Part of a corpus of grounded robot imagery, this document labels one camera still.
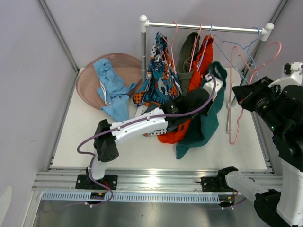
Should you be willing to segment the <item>dark teal shorts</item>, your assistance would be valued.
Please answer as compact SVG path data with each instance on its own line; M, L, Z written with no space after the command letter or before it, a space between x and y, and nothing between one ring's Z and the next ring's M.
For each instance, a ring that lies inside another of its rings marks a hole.
M217 114L223 106L227 71L219 62L214 61L210 64L207 73L213 74L216 79L221 80L223 87L218 91L208 115L196 116L191 121L184 138L176 146L176 159L182 159L190 148L206 145L219 126Z

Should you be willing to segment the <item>blue hanger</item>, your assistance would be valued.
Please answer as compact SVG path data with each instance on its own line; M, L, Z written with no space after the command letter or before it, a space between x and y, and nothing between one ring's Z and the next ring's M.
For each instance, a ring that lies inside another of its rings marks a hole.
M210 30L209 30L209 33L208 33L208 36L207 36L207 40L206 40L206 42L205 42L204 50L203 50L202 56L201 56L201 58L200 58L200 60L199 60L199 63L198 63L198 65L197 65L197 71L200 70L201 64L202 64L202 62L203 62L204 55L205 55L205 52L206 52L206 49L207 49L207 45L208 45L209 38L210 38L210 36L211 36L212 29L213 29L213 24L210 25Z
M223 40L223 39L221 39L219 36L214 35L214 44L215 44L216 47L219 49L219 51L221 52L221 54L223 55L223 57L224 57L224 58L227 60L227 62L230 64L230 66L231 66L232 68L234 68L234 69L237 71L237 73L239 74L239 76L240 76L240 78L241 78L241 81L242 81L242 82L246 82L246 83L249 82L249 81L246 79L246 76L245 76L242 72L240 72L240 71L232 64L231 58L228 58L228 57L226 56L226 54L221 50L221 48L219 47L219 45L216 43L216 40L220 41L221 43L233 44L233 45L235 45L235 47L239 47L239 48L241 48L242 50L246 51L246 54L248 55L249 60L252 62L252 64L253 64L253 66L255 67L255 69L257 69L256 63L255 63L254 57L252 56L252 53L251 53L251 51L250 51L250 48L251 48L251 46L252 46L256 41L259 41L259 40L260 40L260 38L261 38L261 30L260 30L259 28L257 28L257 27L253 27L252 29L256 30L258 35L257 35L257 37L256 37L254 40L252 40L252 41L251 41L248 45L246 45L246 46L242 46L241 44L239 44L239 43L237 43L237 42L228 41L228 40Z

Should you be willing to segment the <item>light blue shorts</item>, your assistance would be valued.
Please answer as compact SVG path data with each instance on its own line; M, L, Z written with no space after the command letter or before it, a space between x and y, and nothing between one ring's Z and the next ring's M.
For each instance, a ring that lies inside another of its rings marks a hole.
M98 60L93 66L100 82L97 93L105 103L105 106L100 109L117 122L129 120L128 92L137 84L131 83L127 87L122 77L114 71L111 62L106 58Z

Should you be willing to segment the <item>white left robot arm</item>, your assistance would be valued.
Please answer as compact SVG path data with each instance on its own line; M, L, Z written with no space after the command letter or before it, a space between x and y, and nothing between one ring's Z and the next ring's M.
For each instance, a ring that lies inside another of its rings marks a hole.
M185 96L168 101L133 119L113 124L107 120L100 121L93 143L97 157L89 165L86 184L92 189L102 185L107 163L119 157L117 145L139 135L159 135L168 129L175 129L197 115L206 113L215 96L214 90L196 88Z

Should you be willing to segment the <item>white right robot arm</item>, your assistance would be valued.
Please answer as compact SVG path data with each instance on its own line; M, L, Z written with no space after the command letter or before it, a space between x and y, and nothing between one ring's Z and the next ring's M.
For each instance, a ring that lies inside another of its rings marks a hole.
M239 192L272 227L303 225L303 87L273 85L267 77L232 88L238 104L256 112L272 132L282 174L281 190L267 188L231 166L218 171L216 185Z

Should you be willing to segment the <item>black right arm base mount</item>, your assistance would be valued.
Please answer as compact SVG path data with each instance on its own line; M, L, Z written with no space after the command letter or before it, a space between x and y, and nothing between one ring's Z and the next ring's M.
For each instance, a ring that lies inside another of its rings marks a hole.
M204 176L196 183L201 185L203 192L227 192L229 190L224 184L224 180L217 176Z

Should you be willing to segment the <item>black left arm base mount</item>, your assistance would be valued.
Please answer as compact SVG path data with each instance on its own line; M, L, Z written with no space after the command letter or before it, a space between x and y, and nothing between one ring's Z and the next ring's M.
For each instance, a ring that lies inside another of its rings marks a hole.
M110 188L111 190L116 190L118 183L117 175L105 175L102 179L96 180L97 183L91 180L89 176L89 170L86 167L82 169L77 176L76 189L81 190L106 190L101 184Z

